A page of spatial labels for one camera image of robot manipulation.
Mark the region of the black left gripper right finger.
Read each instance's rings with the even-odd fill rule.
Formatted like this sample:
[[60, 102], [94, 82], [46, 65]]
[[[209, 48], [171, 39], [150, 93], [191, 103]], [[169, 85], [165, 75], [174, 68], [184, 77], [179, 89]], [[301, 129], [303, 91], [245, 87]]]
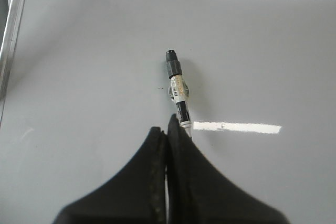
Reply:
[[222, 175], [179, 125], [167, 128], [169, 223], [288, 223], [279, 210]]

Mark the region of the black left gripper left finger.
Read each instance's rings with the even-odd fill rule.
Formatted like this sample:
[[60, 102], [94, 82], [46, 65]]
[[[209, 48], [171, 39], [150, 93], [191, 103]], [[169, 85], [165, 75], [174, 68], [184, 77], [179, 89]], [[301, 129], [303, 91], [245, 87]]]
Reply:
[[152, 127], [105, 184], [64, 207], [54, 223], [166, 223], [166, 136]]

